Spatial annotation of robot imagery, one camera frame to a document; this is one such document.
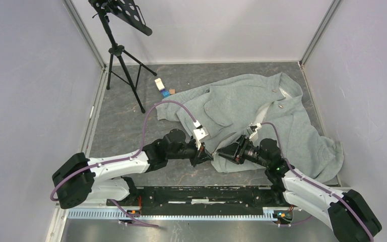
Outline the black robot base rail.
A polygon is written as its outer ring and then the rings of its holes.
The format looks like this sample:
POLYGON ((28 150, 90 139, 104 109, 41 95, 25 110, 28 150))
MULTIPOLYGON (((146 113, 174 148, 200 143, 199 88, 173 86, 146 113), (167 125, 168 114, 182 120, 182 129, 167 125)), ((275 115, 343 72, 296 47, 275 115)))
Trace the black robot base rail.
POLYGON ((289 207, 270 187, 142 187, 117 202, 141 215, 261 215, 264 207, 289 207))

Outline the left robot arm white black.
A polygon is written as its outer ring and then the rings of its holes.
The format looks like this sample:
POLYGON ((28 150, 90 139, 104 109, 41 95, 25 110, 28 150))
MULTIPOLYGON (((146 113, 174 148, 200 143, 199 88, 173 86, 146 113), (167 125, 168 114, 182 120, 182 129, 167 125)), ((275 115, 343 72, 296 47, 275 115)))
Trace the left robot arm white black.
POLYGON ((164 168, 169 160, 188 159, 196 166, 212 159, 203 140, 206 129, 195 129, 186 141, 184 131, 172 129, 163 138, 125 155, 88 158, 80 152, 72 155, 53 175, 55 186, 51 198, 62 209, 98 200, 122 201, 133 205, 138 191, 129 174, 140 174, 164 168))

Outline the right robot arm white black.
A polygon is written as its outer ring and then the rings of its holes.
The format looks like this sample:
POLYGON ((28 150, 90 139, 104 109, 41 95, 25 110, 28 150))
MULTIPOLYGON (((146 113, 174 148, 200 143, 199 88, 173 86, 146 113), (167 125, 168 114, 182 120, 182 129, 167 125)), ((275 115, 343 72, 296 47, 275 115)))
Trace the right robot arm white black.
POLYGON ((235 164, 250 161, 265 167, 265 175, 272 183, 272 202, 305 210, 327 225, 338 241, 372 241, 382 230, 359 192, 333 189, 302 174, 287 163, 276 140, 266 138, 255 146, 242 135, 236 142, 218 149, 217 154, 235 164))

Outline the grey zip-up jacket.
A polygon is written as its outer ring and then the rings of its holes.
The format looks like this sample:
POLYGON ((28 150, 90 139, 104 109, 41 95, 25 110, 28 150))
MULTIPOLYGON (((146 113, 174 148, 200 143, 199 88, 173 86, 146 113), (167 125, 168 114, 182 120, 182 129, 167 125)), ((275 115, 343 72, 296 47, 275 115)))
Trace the grey zip-up jacket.
POLYGON ((212 154, 260 123, 258 140, 279 139, 295 168, 324 183, 340 171, 343 147, 318 133, 302 96, 300 85, 284 73, 244 74, 171 95, 156 110, 158 119, 179 122, 188 134, 198 120, 208 132, 204 143, 212 154))

